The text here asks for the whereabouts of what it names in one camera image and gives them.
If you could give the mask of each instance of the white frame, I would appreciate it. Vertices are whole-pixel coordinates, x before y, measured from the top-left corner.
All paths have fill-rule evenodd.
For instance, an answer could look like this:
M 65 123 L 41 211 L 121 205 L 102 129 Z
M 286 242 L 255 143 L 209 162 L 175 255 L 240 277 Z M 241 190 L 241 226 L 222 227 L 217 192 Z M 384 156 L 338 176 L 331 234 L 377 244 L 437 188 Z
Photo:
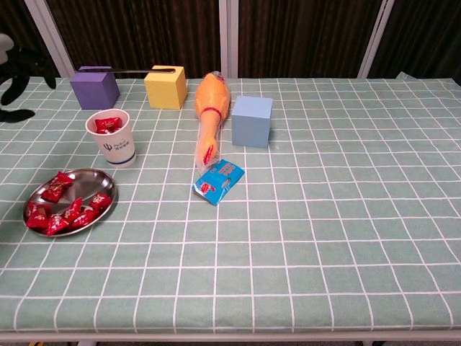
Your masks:
M 238 78 L 238 0 L 219 0 L 221 73 Z
M 382 34 L 388 24 L 390 12 L 394 6 L 394 0 L 382 0 L 380 11 L 377 14 L 367 50 L 362 60 L 357 78 L 367 78 L 376 56 L 377 48 L 381 43 Z
M 72 77 L 75 74 L 72 61 L 59 35 L 53 16 L 45 0 L 25 0 L 25 4 L 34 19 L 46 47 L 50 52 L 61 77 Z

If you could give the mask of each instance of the paper cup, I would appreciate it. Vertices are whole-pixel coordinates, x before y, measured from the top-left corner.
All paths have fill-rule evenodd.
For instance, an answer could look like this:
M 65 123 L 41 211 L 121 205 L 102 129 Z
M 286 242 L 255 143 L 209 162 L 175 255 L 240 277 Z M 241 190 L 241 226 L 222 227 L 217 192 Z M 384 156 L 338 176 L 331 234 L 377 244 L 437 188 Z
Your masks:
M 117 132 L 107 135 L 96 133 L 96 119 L 119 117 L 123 126 Z M 94 113 L 85 123 L 86 130 L 93 135 L 99 150 L 109 164 L 116 168 L 130 166 L 136 160 L 135 142 L 130 125 L 130 115 L 124 110 L 102 110 Z

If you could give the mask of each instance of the rubber chicken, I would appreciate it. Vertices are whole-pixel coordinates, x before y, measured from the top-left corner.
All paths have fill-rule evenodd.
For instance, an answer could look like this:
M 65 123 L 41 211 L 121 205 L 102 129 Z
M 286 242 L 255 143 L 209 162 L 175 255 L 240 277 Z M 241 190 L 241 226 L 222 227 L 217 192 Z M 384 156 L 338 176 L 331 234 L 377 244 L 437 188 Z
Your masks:
M 207 74 L 195 92 L 195 111 L 200 120 L 195 164 L 199 169 L 206 168 L 216 157 L 216 132 L 228 116 L 230 101 L 231 92 L 219 72 Z

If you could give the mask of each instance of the light blue cube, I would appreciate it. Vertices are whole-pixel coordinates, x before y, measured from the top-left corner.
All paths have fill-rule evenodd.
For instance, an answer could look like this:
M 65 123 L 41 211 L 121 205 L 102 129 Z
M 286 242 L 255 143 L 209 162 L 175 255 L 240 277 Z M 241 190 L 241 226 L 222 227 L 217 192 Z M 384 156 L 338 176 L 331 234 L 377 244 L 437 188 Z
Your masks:
M 232 144 L 267 148 L 272 99 L 238 96 L 232 110 Z

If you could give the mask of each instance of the purple cube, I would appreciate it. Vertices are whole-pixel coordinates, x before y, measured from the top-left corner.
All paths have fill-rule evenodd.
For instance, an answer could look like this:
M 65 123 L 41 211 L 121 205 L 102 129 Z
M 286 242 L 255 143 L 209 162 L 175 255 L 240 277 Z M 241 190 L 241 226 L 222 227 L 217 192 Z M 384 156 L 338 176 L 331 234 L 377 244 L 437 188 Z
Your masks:
M 80 72 L 85 68 L 110 68 L 110 66 L 82 66 L 71 79 L 71 86 L 82 110 L 108 110 L 120 96 L 114 74 Z

